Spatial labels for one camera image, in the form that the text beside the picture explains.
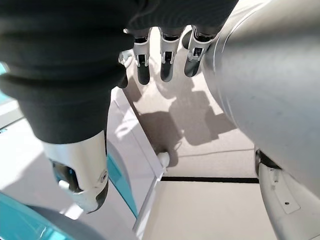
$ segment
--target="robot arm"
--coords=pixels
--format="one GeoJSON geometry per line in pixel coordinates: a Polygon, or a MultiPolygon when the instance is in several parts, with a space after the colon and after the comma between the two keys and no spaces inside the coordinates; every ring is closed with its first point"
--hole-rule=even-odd
{"type": "MultiPolygon", "coordinates": [[[[118,62],[119,53],[134,46],[139,81],[147,84],[149,29],[160,27],[161,72],[167,82],[172,77],[184,27],[192,24],[215,29],[236,3],[237,0],[1,3],[0,62],[6,65],[7,73],[1,76],[0,88],[18,100],[52,162],[58,185],[86,212],[99,209],[108,192],[107,113],[111,89],[126,79],[125,68],[118,62]],[[125,28],[133,37],[124,33],[125,28]]],[[[190,59],[199,65],[204,50],[192,45],[190,52],[190,59]]]]}
{"type": "Polygon", "coordinates": [[[318,0],[266,1],[227,22],[236,0],[27,3],[1,5],[0,61],[9,72],[0,88],[18,100],[59,186],[85,211],[108,191],[106,113],[110,90],[126,78],[119,52],[133,47],[147,84],[149,29],[159,27],[168,82],[181,32],[193,25],[184,72],[192,77],[202,63],[225,114],[275,162],[258,172],[278,237],[319,239],[318,0]]]}

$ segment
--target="beige floor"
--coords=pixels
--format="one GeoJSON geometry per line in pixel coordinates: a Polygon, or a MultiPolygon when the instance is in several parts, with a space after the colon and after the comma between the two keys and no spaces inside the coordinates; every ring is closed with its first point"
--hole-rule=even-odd
{"type": "Polygon", "coordinates": [[[134,63],[124,90],[156,152],[168,151],[167,176],[254,178],[254,145],[230,123],[199,73],[184,75],[187,50],[178,49],[173,79],[160,79],[160,34],[150,38],[150,83],[141,85],[134,63]]]}
{"type": "MultiPolygon", "coordinates": [[[[240,0],[242,5],[264,0],[240,0]]],[[[141,85],[134,62],[124,90],[156,152],[168,151],[166,176],[255,178],[254,144],[211,96],[201,69],[184,75],[181,44],[173,79],[160,78],[160,34],[150,38],[150,83],[141,85]]],[[[258,184],[160,182],[144,240],[274,240],[258,184]]]]}
{"type": "Polygon", "coordinates": [[[258,184],[160,182],[144,240],[275,240],[258,184]]]}

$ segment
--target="black fabric sleeve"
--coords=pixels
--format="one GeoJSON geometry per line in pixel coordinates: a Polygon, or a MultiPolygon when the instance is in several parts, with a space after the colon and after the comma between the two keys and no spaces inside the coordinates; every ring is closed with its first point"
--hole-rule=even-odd
{"type": "Polygon", "coordinates": [[[118,63],[134,39],[124,28],[219,26],[236,0],[2,0],[0,89],[18,100],[33,132],[75,143],[106,128],[118,63]]]}

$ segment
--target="screw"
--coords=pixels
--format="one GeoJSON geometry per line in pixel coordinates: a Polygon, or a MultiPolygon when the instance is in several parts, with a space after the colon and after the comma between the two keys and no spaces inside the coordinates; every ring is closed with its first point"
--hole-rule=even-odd
{"type": "Polygon", "coordinates": [[[103,183],[105,180],[106,180],[106,177],[107,177],[107,171],[104,171],[101,175],[101,178],[100,178],[100,182],[103,183]]]}

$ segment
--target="teal surface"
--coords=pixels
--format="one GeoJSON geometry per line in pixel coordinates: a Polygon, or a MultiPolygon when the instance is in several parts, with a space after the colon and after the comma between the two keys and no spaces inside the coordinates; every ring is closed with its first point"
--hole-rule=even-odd
{"type": "MultiPolygon", "coordinates": [[[[4,74],[6,71],[5,71],[5,68],[4,66],[2,66],[2,64],[0,63],[0,75],[1,74],[4,74]]],[[[10,99],[8,98],[7,95],[4,95],[1,91],[0,91],[0,104],[3,104],[7,101],[9,101],[10,99]]]]}
{"type": "Polygon", "coordinates": [[[111,182],[113,183],[113,185],[115,186],[119,194],[122,196],[123,200],[126,202],[126,204],[132,211],[135,218],[137,218],[138,217],[137,206],[133,198],[129,183],[126,181],[126,178],[122,174],[114,158],[110,154],[107,154],[106,159],[107,159],[109,179],[111,180],[111,182]]]}
{"type": "Polygon", "coordinates": [[[0,238],[73,240],[43,216],[3,193],[0,193],[0,238]]]}

